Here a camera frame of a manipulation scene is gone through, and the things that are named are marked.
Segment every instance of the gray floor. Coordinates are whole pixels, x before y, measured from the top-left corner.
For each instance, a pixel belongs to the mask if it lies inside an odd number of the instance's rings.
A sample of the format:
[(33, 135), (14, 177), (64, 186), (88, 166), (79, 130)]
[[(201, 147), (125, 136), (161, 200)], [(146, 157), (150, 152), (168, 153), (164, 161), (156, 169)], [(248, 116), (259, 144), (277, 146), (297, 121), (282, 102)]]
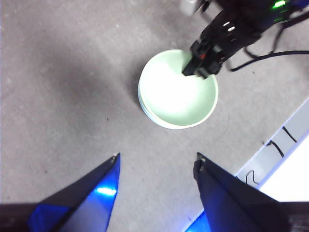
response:
[[(308, 56), (260, 61), (217, 76), (203, 124), (168, 130), (137, 99), (145, 63), (188, 50), (206, 23), (178, 0), (1, 1), (1, 201), (39, 201), (122, 153), (110, 232), (181, 231), (202, 205), (200, 151), (235, 173), (308, 97)], [(218, 10), (210, 8), (214, 16)], [(280, 49), (308, 49), (309, 20)], [(252, 46), (271, 47), (276, 27)], [(247, 58), (240, 52), (232, 63)]]

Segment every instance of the floor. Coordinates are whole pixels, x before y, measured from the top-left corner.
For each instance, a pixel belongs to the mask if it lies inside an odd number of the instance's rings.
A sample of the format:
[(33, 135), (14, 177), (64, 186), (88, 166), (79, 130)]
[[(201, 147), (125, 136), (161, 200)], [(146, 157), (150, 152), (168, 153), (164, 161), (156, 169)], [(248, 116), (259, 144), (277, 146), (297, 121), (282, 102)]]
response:
[[(117, 152), (122, 167), (109, 232), (181, 231), (202, 209), (200, 151), (240, 169), (309, 96), (309, 57), (260, 61), (217, 75), (211, 117), (185, 130), (150, 121), (137, 98), (145, 63), (188, 50), (207, 22), (178, 0), (1, 1), (1, 202), (53, 194)], [(219, 10), (211, 6), (208, 16)], [(309, 20), (279, 49), (308, 49)], [(271, 48), (277, 27), (250, 48)], [(239, 52), (236, 66), (248, 58)]]

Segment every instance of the green led light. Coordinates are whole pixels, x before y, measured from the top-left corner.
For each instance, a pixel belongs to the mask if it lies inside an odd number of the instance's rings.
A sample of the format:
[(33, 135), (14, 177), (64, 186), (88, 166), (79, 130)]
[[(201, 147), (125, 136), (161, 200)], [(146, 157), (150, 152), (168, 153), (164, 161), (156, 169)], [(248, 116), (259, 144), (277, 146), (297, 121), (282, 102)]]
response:
[(281, 1), (278, 1), (275, 3), (275, 5), (273, 5), (273, 9), (276, 9), (276, 8), (279, 8), (279, 7), (282, 7), (285, 5), (285, 1), (284, 0), (281, 0)]

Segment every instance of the white bowl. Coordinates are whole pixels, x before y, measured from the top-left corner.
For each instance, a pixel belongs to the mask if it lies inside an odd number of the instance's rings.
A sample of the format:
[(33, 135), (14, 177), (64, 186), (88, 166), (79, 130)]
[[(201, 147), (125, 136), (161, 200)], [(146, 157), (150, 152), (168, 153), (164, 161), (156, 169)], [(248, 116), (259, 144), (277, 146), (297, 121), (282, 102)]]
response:
[(204, 122), (218, 101), (214, 75), (207, 79), (184, 76), (191, 54), (168, 50), (148, 61), (140, 76), (138, 96), (146, 115), (169, 129), (184, 129)]

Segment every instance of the blue led light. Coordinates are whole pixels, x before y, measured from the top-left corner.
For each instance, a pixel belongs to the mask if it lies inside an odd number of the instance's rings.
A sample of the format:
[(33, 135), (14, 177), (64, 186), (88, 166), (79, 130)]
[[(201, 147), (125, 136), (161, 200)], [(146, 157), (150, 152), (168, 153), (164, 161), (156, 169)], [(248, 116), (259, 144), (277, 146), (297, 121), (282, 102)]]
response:
[(96, 192), (107, 195), (107, 196), (114, 196), (117, 190), (110, 189), (110, 188), (97, 188)]

